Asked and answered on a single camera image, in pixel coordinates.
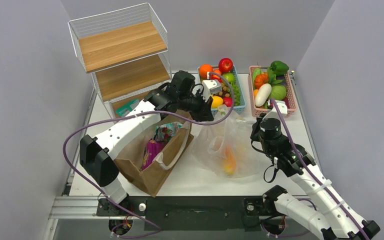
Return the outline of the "clear plastic lemon-print bag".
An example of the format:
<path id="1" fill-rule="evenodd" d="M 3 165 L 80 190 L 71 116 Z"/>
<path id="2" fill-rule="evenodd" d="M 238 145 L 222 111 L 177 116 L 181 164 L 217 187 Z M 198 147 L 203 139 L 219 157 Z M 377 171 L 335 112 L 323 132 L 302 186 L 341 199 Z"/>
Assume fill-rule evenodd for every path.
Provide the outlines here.
<path id="1" fill-rule="evenodd" d="M 225 178 L 244 178 L 262 174 L 271 165 L 270 160 L 251 147 L 252 123 L 235 111 L 222 122 L 203 126 L 194 139 L 190 152 L 204 169 Z M 223 170 L 225 149 L 237 144 L 248 146 L 248 158 L 236 160 L 236 171 L 228 175 Z"/>

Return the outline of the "orange fruit front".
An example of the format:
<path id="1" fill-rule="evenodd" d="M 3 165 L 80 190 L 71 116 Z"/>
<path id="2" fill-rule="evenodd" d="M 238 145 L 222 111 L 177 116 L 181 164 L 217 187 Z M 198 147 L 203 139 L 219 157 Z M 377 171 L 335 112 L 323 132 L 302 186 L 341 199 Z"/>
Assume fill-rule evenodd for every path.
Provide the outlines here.
<path id="1" fill-rule="evenodd" d="M 237 161 L 244 161 L 248 158 L 249 150 L 246 144 L 236 144 L 232 147 L 232 151 Z"/>

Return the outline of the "yellow orange mango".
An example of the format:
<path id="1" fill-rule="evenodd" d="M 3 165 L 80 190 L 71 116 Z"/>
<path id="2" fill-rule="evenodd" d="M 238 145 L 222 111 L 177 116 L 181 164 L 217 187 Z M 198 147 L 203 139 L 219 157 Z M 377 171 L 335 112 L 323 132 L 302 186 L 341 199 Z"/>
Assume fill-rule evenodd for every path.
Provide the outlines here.
<path id="1" fill-rule="evenodd" d="M 236 161 L 235 154 L 232 148 L 228 146 L 225 148 L 224 154 L 225 154 L 225 157 L 224 157 L 224 160 L 222 161 L 223 171 L 227 175 L 233 175 L 237 168 L 237 161 Z"/>

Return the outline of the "purple snack packet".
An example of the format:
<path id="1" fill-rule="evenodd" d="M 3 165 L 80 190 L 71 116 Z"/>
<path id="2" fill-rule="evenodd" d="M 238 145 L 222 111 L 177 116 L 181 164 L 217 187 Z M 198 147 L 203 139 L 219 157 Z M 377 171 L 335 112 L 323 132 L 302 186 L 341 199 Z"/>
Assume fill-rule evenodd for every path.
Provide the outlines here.
<path id="1" fill-rule="evenodd" d="M 155 157 L 164 149 L 165 144 L 162 141 L 150 139 L 144 149 L 141 170 L 145 170 L 152 164 Z"/>

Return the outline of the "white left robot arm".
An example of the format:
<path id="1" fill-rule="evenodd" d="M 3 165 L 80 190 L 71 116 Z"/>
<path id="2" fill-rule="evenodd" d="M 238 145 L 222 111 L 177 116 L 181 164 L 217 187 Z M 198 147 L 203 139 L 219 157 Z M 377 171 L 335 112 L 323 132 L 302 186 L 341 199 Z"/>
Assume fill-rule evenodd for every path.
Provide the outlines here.
<path id="1" fill-rule="evenodd" d="M 118 154 L 148 127 L 178 110 L 188 112 L 196 122 L 213 121 L 212 95 L 222 88 L 218 80 L 207 79 L 201 89 L 193 92 L 195 77 L 183 70 L 176 72 L 170 82 L 151 90 L 139 104 L 109 129 L 80 140 L 81 166 L 103 189 L 111 201 L 109 208 L 116 215 L 129 210 L 127 192 L 118 179 L 119 170 L 114 163 Z"/>

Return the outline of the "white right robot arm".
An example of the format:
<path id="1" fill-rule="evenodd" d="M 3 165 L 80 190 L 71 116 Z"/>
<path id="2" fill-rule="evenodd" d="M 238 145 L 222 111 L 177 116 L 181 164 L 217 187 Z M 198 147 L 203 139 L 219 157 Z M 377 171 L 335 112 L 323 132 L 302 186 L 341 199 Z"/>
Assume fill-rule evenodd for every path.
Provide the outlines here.
<path id="1" fill-rule="evenodd" d="M 260 153 L 271 160 L 274 174 L 282 171 L 296 183 L 316 206 L 306 206 L 280 185 L 262 195 L 266 213 L 286 215 L 320 240 L 371 240 L 381 230 L 374 220 L 359 215 L 325 178 L 315 159 L 299 144 L 291 143 L 290 134 L 276 117 L 262 113 L 256 117 L 251 142 L 260 142 Z"/>

